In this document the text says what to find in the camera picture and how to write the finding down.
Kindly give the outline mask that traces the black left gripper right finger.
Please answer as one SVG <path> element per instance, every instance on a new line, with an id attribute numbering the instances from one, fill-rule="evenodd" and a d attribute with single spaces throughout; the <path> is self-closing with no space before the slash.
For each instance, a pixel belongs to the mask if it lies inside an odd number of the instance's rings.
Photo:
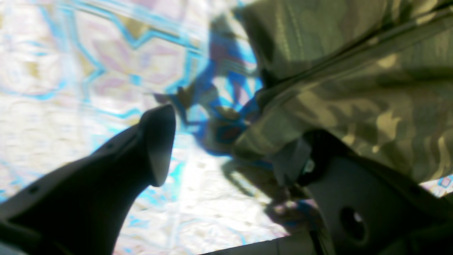
<path id="1" fill-rule="evenodd" d="M 337 255 L 451 255 L 452 197 L 361 157 L 324 130 L 273 154 L 281 185 L 317 204 Z"/>

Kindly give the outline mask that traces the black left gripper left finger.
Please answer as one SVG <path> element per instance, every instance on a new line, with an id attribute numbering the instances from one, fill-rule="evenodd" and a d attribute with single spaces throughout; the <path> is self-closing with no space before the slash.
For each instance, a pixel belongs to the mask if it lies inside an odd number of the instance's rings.
<path id="1" fill-rule="evenodd" d="M 176 113 L 167 104 L 91 155 L 56 169 L 1 203 L 2 255 L 111 255 L 149 186 L 164 184 Z"/>

